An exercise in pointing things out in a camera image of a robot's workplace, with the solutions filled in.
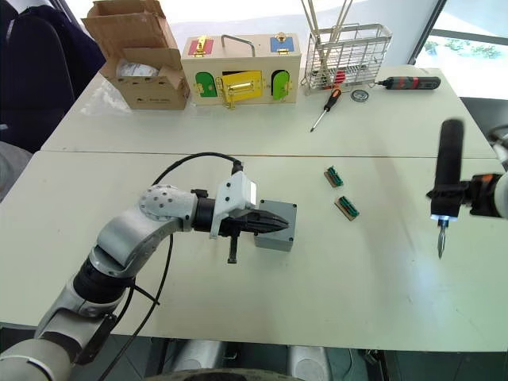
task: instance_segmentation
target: cardboard box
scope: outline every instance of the cardboard box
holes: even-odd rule
[[[101,0],[82,21],[104,57],[123,48],[178,48],[156,0]]]
[[[125,48],[123,56],[129,62],[146,64],[160,69],[156,77],[117,77],[118,61],[111,57],[101,68],[131,109],[182,110],[189,96],[178,49]]]
[[[156,0],[102,0],[83,19],[106,63],[100,70],[131,109],[182,110],[189,87],[180,52]],[[156,77],[117,77],[121,59],[160,69]]]

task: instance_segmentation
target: wire basket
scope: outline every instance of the wire basket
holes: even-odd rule
[[[330,89],[338,71],[345,73],[342,87],[373,83],[391,41],[391,31],[381,24],[345,25],[337,40],[329,41],[333,28],[311,34],[305,80],[309,90]]]

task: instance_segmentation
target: gray metal block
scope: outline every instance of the gray metal block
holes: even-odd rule
[[[277,202],[261,200],[260,210],[268,210],[279,215],[289,222],[289,227],[278,232],[258,234],[254,237],[254,242],[258,248],[271,248],[289,252],[294,242],[294,227],[296,226],[296,204],[288,202]]]

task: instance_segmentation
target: metal handle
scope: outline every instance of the metal handle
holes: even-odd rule
[[[222,46],[225,47],[225,44],[224,44],[224,39],[225,38],[229,38],[231,40],[235,40],[235,41],[238,41],[238,42],[243,42],[244,44],[249,44],[250,47],[251,47],[251,50],[252,50],[252,56],[255,57],[256,56],[256,50],[254,49],[254,44],[249,41],[249,40],[244,40],[243,38],[239,38],[239,37],[235,37],[235,36],[230,36],[229,34],[223,34],[221,36],[221,42],[222,42]]]

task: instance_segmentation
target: white tabletop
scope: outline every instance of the white tabletop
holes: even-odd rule
[[[77,271],[99,230],[179,156],[39,152],[0,204],[0,321],[36,325]],[[437,351],[505,351],[507,221],[452,223],[443,260],[425,193],[434,159],[244,157],[258,197],[298,204],[291,252],[256,248],[242,233],[238,264],[229,239],[178,233],[169,278],[142,334],[279,344]],[[323,171],[334,165],[344,186]],[[462,177],[501,171],[464,160]],[[229,163],[192,160],[166,183],[215,195]],[[346,195],[348,221],[333,205]],[[161,245],[137,277],[154,292]],[[135,296],[117,329],[131,333],[148,308]]]
[[[131,110],[97,75],[48,139],[43,150],[68,152],[181,153],[217,151],[265,156],[436,157],[441,123],[464,119],[464,157],[495,157],[478,126],[438,69],[382,67],[390,75],[437,75],[436,90],[363,88],[370,98],[344,93],[310,134],[328,91],[296,104],[223,106],[187,103],[179,110]]]

